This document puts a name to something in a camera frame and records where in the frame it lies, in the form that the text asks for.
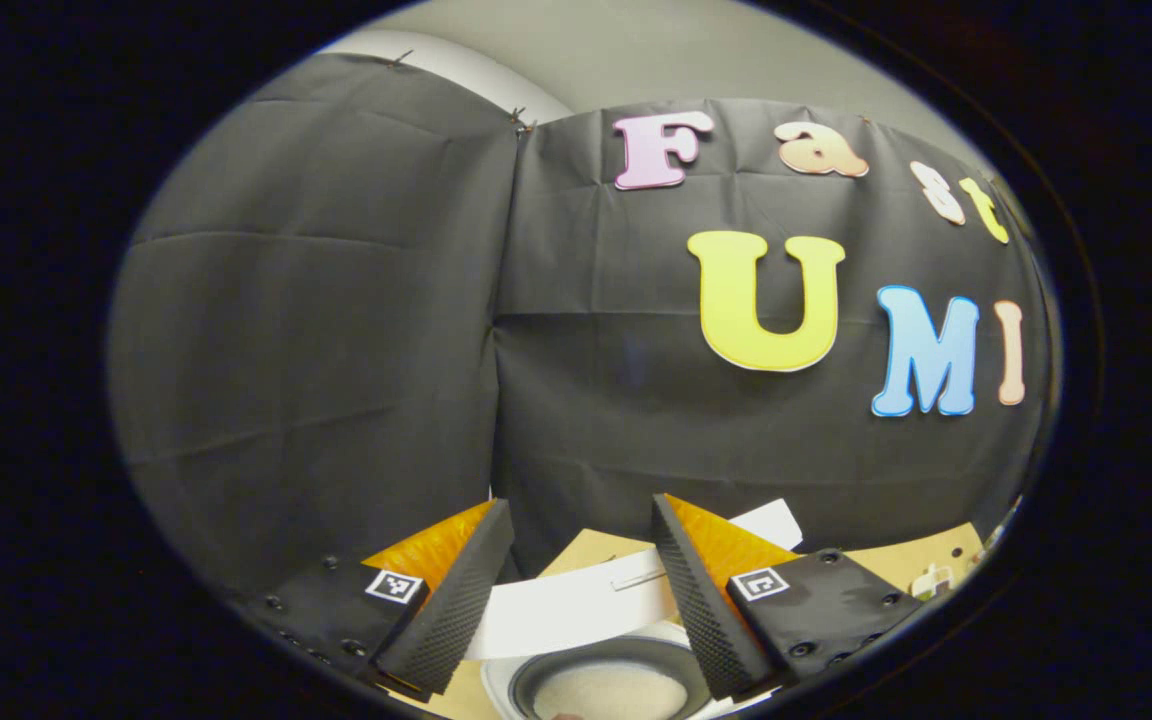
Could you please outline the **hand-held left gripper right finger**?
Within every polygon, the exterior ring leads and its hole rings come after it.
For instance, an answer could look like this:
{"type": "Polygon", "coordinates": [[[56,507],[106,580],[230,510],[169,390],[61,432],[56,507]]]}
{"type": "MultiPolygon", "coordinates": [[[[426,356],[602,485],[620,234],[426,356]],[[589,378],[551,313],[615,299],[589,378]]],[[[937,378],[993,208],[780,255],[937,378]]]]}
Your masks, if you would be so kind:
{"type": "Polygon", "coordinates": [[[844,664],[922,606],[846,552],[790,552],[655,495],[652,541],[710,692],[746,700],[844,664]]]}

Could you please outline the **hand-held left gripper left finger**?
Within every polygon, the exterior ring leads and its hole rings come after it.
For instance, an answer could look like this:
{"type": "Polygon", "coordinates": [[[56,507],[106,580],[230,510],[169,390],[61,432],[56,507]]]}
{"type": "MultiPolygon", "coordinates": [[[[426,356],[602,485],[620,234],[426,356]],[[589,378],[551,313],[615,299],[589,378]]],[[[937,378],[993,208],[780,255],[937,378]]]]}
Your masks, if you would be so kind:
{"type": "Polygon", "coordinates": [[[343,679],[429,702],[465,659],[513,538],[493,498],[367,559],[324,558],[241,607],[343,679]]]}

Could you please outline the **white rice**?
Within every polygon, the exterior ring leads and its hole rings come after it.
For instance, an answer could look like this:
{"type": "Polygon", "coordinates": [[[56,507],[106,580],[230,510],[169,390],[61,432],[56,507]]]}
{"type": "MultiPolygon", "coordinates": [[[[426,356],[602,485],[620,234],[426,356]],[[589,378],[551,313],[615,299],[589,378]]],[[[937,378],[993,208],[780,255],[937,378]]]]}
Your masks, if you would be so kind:
{"type": "Polygon", "coordinates": [[[532,711],[539,720],[670,720],[687,702],[684,684],[659,670],[607,664],[562,670],[545,680],[532,711]]]}

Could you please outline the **white rice cooker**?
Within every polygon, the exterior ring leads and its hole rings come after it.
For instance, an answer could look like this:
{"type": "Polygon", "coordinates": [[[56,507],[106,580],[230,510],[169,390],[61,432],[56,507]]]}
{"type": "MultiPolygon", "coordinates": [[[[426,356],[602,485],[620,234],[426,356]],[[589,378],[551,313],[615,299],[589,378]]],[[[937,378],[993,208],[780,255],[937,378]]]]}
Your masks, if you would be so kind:
{"type": "Polygon", "coordinates": [[[607,664],[684,684],[685,707],[670,720],[740,710],[710,696],[655,550],[594,530],[582,530],[539,578],[493,589],[465,661],[431,707],[452,720],[539,720],[532,703],[545,680],[607,664]]]}

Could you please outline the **black backdrop cloth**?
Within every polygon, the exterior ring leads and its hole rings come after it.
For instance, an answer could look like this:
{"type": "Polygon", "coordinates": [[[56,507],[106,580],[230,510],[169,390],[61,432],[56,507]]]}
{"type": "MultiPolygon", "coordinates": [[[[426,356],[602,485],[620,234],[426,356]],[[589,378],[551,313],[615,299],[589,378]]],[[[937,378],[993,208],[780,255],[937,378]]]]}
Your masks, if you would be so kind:
{"type": "Polygon", "coordinates": [[[897,129],[705,97],[518,132],[321,54],[147,206],[111,406],[156,523],[233,597],[493,495],[524,577],[584,529],[645,539],[657,493],[782,498],[810,550],[992,526],[1059,348],[1005,200],[897,129]]]}

